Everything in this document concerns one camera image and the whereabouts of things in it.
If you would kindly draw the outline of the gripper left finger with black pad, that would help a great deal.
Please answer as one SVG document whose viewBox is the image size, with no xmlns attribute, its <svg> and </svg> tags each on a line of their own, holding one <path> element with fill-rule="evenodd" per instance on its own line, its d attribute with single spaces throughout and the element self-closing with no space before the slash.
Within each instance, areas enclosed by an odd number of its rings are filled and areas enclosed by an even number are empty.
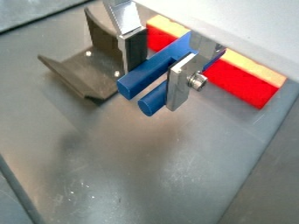
<svg viewBox="0 0 299 224">
<path fill-rule="evenodd" d="M 118 48 L 128 73 L 147 58 L 147 29 L 142 25 L 136 3 L 132 0 L 103 0 L 116 29 Z"/>
</svg>

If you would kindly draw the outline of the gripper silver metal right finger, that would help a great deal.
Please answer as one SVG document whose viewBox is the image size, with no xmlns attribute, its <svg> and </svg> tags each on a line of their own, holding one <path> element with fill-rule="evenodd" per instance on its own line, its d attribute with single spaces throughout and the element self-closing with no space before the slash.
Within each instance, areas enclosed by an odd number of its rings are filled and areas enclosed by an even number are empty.
<svg viewBox="0 0 299 224">
<path fill-rule="evenodd" d="M 202 91 L 208 78 L 203 72 L 220 58 L 226 47 L 210 38 L 191 31 L 191 50 L 171 66 L 167 74 L 166 107 L 175 111 L 188 99 L 190 89 Z"/>
</svg>

